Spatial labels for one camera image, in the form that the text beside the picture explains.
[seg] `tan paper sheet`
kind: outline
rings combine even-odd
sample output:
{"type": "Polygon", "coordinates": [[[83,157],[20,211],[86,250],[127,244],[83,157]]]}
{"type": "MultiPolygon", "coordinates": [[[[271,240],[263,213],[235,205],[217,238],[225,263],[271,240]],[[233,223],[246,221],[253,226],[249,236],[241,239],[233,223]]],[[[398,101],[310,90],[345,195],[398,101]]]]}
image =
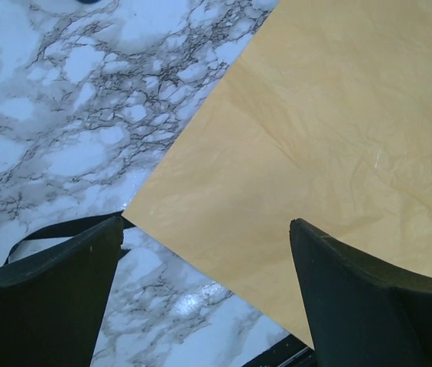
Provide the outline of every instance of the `tan paper sheet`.
{"type": "Polygon", "coordinates": [[[432,2],[281,0],[125,217],[309,344],[292,219],[432,277],[432,2]]]}

